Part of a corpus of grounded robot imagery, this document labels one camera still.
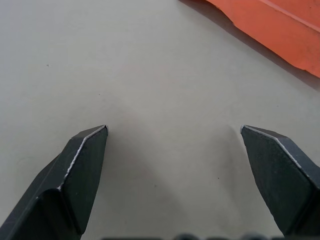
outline white table surface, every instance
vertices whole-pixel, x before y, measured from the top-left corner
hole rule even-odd
[[[239,130],[319,164],[315,89],[177,0],[3,0],[0,32],[1,223],[73,135],[107,124],[83,240],[281,234]]]

